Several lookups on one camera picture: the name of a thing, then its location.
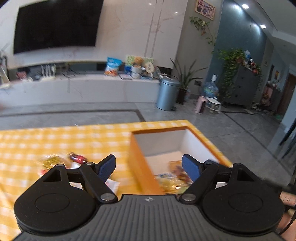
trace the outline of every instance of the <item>table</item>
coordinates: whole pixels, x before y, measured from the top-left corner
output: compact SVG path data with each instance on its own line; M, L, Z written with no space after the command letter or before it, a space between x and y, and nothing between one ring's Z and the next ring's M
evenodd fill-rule
M20 233L13 205L39 178L37 170L40 158L73 151L98 163L109 154L114 154L116 169L110 178L120 182L117 193L120 199L123 193L141 193L127 164L131 132L178 126L189 126L207 143L212 152L220 156L225 165L231 165L231 162L187 120L0 131L0 240L11 240Z

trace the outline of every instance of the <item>snack bag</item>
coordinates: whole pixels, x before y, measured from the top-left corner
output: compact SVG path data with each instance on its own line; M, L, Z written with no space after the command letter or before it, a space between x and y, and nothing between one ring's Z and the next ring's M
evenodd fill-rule
M107 76L117 76L118 70L122 61L116 58L107 58L107 64L105 68L105 75Z

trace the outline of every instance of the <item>wooden door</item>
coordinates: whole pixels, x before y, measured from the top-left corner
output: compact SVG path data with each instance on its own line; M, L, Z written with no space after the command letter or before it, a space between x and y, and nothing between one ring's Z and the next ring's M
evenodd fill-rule
M289 74L283 95L281 98L281 102L277 108L277 113L281 115L285 115L287 108L290 104L294 89L296 85L296 77L292 74Z

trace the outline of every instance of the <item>gray tile floor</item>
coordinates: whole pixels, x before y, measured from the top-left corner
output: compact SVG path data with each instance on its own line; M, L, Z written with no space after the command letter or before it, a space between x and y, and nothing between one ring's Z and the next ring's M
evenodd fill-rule
M176 104L175 112L162 111L154 103L79 103L27 106L0 112L0 129L54 127L186 119L194 124L233 163L246 165L255 174L286 185L295 167L294 150L278 147L283 129L271 118L250 115L240 107L222 108L222 113L194 112L192 100Z

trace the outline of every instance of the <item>blue gripper pad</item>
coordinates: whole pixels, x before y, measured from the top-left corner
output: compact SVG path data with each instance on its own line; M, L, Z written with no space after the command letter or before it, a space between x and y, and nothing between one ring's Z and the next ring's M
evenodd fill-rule
M105 159L99 162L99 172L98 176L103 181L106 182L107 179L114 172L116 167L116 158L114 155L109 155Z
M188 154L182 157L182 167L193 182L202 173L202 164Z

